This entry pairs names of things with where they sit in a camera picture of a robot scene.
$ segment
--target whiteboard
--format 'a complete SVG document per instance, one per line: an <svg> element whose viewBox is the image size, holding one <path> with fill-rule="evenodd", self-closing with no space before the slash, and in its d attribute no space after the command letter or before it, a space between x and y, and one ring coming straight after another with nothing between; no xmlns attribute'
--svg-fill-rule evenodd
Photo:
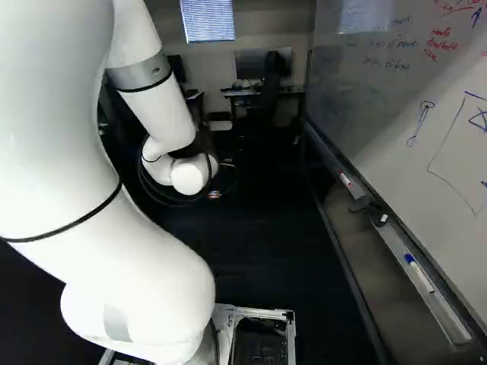
<svg viewBox="0 0 487 365"><path fill-rule="evenodd" d="M487 0L318 0L307 114L487 329Z"/></svg>

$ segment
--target table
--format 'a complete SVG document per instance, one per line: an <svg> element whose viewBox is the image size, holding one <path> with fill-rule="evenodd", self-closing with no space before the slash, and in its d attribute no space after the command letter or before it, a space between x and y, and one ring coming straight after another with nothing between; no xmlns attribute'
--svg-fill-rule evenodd
<svg viewBox="0 0 487 365"><path fill-rule="evenodd" d="M232 90L232 89L221 89L221 93L223 97L227 100L230 100L230 107L231 107L231 119L232 122L235 121L237 118L237 105L235 102L237 100L245 100L247 98L255 97L260 95L259 91L255 91L251 88L245 88L240 90ZM286 98L286 97L296 97L298 98L298 115L302 115L304 110L304 87L302 86L286 86L281 87L279 91L279 99Z"/></svg>

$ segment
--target blue marker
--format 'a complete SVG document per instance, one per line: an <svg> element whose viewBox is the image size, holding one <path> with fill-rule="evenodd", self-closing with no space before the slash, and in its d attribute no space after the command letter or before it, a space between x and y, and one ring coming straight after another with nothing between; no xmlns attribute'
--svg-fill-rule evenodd
<svg viewBox="0 0 487 365"><path fill-rule="evenodd" d="M404 259L408 263L409 267L412 268L415 271L415 273L418 275L418 279L423 283L423 285L428 290L428 292L430 294L434 293L433 285L429 281L429 278L428 278L428 276L426 276L425 272L419 267L414 256L411 255L410 253L406 253L404 255Z"/></svg>

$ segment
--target white wall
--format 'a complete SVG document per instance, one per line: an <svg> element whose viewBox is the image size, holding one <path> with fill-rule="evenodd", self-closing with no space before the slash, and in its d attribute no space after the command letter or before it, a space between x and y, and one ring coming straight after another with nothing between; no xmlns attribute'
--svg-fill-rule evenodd
<svg viewBox="0 0 487 365"><path fill-rule="evenodd" d="M220 89L236 81L234 50L292 47L293 75L304 84L315 0L234 0L234 42L187 44L179 0L146 0L166 54L183 57L189 88L206 92L206 112L229 110Z"/></svg>

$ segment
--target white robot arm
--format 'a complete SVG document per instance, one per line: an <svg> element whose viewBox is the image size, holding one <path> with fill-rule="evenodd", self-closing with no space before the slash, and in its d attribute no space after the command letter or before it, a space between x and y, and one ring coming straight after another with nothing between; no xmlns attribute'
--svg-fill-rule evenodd
<svg viewBox="0 0 487 365"><path fill-rule="evenodd" d="M143 1L4 0L0 54L0 237L66 283L62 314L78 335L186 362L212 314L212 273L141 214L96 132L107 68L150 134L156 181L191 195L216 172L204 156L167 156L195 129Z"/></svg>

